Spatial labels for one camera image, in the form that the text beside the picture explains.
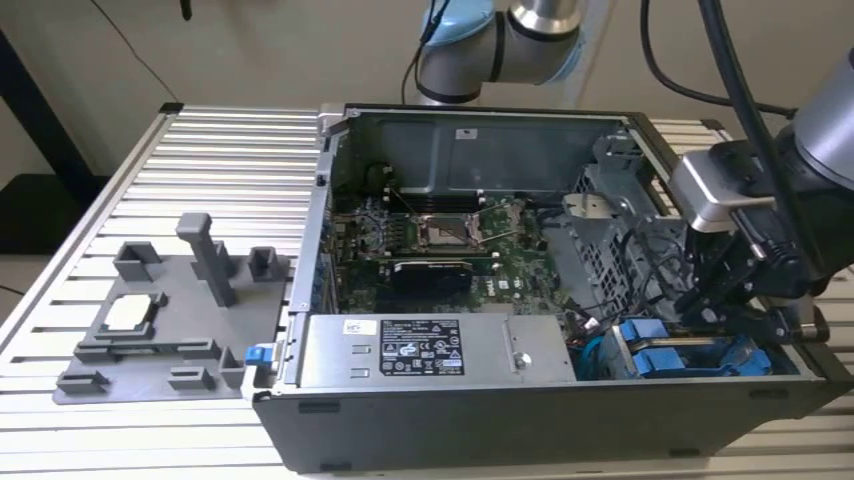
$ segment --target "aluminum extrusion table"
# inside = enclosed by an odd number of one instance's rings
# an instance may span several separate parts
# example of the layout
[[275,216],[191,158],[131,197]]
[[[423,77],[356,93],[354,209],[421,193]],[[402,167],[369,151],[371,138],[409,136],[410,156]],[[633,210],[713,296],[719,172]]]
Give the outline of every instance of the aluminum extrusion table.
[[[151,241],[164,254],[188,254],[175,225],[184,211],[203,210],[230,252],[272,245],[295,266],[316,120],[307,110],[190,106],[158,116],[0,326],[0,473],[27,480],[298,477],[280,465],[243,400],[58,406],[51,392],[110,290],[123,242]],[[654,125],[678,154],[729,139],[699,121]],[[830,346],[854,370],[854,273],[834,279],[820,303]],[[849,394],[802,420],[767,423],[710,459],[387,472],[385,478],[842,480],[854,478],[853,450]]]

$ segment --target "motherboard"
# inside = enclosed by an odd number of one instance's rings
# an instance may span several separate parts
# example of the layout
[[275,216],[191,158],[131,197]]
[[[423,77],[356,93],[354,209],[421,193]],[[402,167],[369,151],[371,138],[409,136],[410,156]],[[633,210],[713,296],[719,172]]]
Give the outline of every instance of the motherboard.
[[391,192],[335,215],[342,313],[563,313],[531,199],[459,200]]

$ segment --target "warning label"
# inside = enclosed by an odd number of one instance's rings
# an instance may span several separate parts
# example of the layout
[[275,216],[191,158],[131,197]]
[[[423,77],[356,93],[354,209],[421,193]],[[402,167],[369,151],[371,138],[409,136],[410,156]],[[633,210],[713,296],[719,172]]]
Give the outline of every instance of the warning label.
[[383,375],[465,375],[459,320],[383,320]]

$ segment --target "wall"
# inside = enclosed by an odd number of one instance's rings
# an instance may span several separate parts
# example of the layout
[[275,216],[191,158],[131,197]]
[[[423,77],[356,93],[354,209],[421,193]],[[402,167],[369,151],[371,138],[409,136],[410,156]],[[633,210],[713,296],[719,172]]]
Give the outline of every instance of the wall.
[[[99,3],[183,102],[306,108],[399,101],[427,5],[196,0],[184,22],[178,0]],[[3,0],[0,27],[83,155],[112,171],[166,91],[88,0]],[[503,106],[554,108],[561,100],[561,85],[491,85],[483,95],[485,104]]]
[[0,102],[0,189],[22,173],[50,173],[51,167],[6,103]]
[[[643,111],[658,118],[718,118],[741,132],[729,108],[690,100],[655,81],[641,50],[639,4],[615,0],[581,108]],[[754,96],[766,103],[801,105],[854,46],[854,2],[726,0],[723,7]],[[697,2],[653,0],[650,17],[662,70],[695,90],[722,94]]]

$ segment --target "wire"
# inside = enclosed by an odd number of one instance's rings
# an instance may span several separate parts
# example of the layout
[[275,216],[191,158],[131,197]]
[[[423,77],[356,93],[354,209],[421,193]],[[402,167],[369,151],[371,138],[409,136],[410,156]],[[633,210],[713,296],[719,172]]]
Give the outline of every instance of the wire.
[[110,25],[112,26],[114,30],[116,31],[116,33],[122,37],[122,40],[124,40],[124,44],[131,49],[131,53],[134,54],[134,57],[136,58],[139,63],[143,64],[143,67],[146,67],[146,70],[148,70],[148,73],[151,73],[151,75],[155,77],[155,79],[158,79],[158,82],[160,82],[160,85],[163,86],[166,91],[170,92],[170,96],[172,97],[172,100],[175,100],[178,102],[178,95],[175,95],[175,92],[172,91],[170,86],[166,84],[166,82],[160,78],[160,75],[158,75],[158,73],[154,71],[154,69],[151,68],[148,63],[146,63],[146,60],[143,60],[143,58],[139,56],[139,53],[136,53],[136,49],[134,48],[134,44],[131,44],[131,41],[128,40],[128,37],[126,37],[124,33],[122,33],[122,29],[116,25],[116,22],[112,21],[112,18],[110,17],[110,15],[107,14],[107,12],[102,8],[102,6],[98,4],[98,1],[96,0],[90,0],[90,2],[92,3],[92,5],[95,5],[95,8],[98,8],[98,11],[102,12],[102,15],[104,16],[104,18],[110,22]]
[[437,9],[437,0],[430,1],[430,13],[427,14],[427,25],[425,25],[425,32],[422,33],[422,37],[418,41],[418,48],[415,49],[415,54],[413,55],[413,60],[410,61],[409,66],[406,67],[406,72],[403,73],[403,79],[401,80],[401,104],[406,105],[406,83],[410,79],[410,74],[415,69],[415,82],[418,83],[418,72],[419,72],[419,62],[422,59],[422,52],[425,51],[425,46],[433,39],[433,35],[437,33],[437,29],[442,24],[442,17],[445,16],[445,11],[449,8],[449,4],[451,0],[445,0],[442,7],[439,7],[439,11],[434,16],[434,12]]
[[[679,95],[683,95],[701,102],[711,103],[713,105],[721,105],[722,107],[733,106],[733,101],[729,98],[710,95],[709,93],[699,92],[679,85],[673,81],[673,79],[659,68],[658,62],[655,61],[655,55],[653,54],[653,43],[650,41],[650,0],[641,1],[641,47],[643,48],[643,58],[646,60],[646,65],[653,72],[653,76],[665,87],[677,92]],[[770,105],[767,103],[758,103],[757,107],[761,111],[773,113],[775,115],[782,115],[790,120],[794,117],[796,112],[798,111],[794,108],[786,108],[777,105]]]
[[14,293],[15,295],[20,295],[22,297],[24,296],[24,292],[22,292],[16,288],[7,287],[6,285],[0,285],[0,290],[6,290],[7,292]]
[[371,220],[371,222],[374,222],[374,225],[377,225],[377,232],[379,233],[379,244],[381,244],[381,247],[386,244],[386,234],[383,232],[383,224],[379,222],[379,220],[377,218],[374,218],[367,213],[346,213],[346,214],[340,214],[340,215],[336,215],[336,216],[344,217],[344,218],[362,217],[362,218],[367,218],[369,220]]
[[699,10],[723,86],[733,99],[733,108],[738,115],[738,121],[745,129],[747,140],[755,149],[762,170],[765,170],[771,179],[774,200],[777,201],[777,209],[783,217],[783,224],[809,263],[817,271],[824,271],[822,255],[813,231],[806,222],[804,208],[789,182],[786,168],[779,158],[774,140],[762,121],[750,88],[747,87],[719,0],[699,0]]

